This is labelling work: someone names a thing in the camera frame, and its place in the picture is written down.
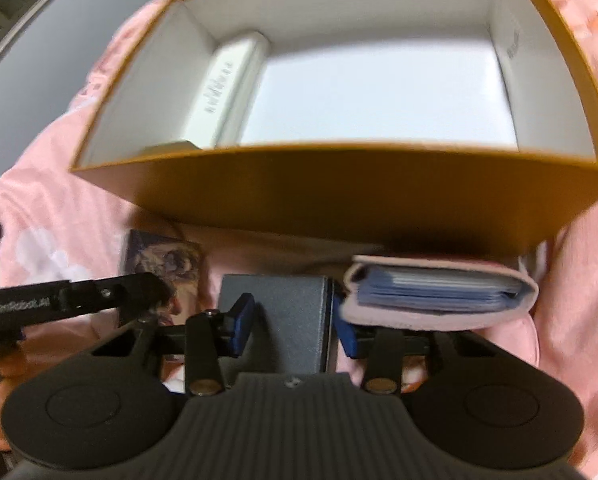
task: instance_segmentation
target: pink blanket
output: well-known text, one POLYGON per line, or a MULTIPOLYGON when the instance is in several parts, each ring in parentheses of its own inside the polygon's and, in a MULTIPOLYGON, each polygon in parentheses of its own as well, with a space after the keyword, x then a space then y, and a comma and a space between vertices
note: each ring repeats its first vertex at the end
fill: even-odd
MULTIPOLYGON (((553 0, 575 31, 598 77, 598 0, 553 0)), ((59 279, 103 278, 118 272, 130 227, 200 242, 207 253, 202 306, 212 306, 226 272, 341 272, 355 253, 372 250, 339 242, 248 234, 171 224, 67 173, 97 99, 151 16, 155 0, 116 33, 66 114, 48 126, 0 178, 0 286, 59 279)), ((572 388, 586 426, 572 462, 598 474, 598 204, 551 247, 542 291, 529 316, 486 336, 572 388)), ((108 332, 113 315, 85 316, 28 330, 22 343, 30 370, 85 348, 108 332)), ((341 358, 340 370, 359 370, 341 358)), ((0 407, 11 383, 0 386, 0 407)))

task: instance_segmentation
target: open box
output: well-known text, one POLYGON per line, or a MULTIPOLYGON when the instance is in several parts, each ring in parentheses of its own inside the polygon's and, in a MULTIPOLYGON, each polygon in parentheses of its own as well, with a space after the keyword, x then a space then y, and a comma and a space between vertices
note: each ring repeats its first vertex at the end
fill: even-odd
POLYGON ((178 221, 521 254, 598 199, 598 88, 549 0, 170 0, 72 171, 178 221), (250 30, 271 52, 239 140, 180 142, 250 30))

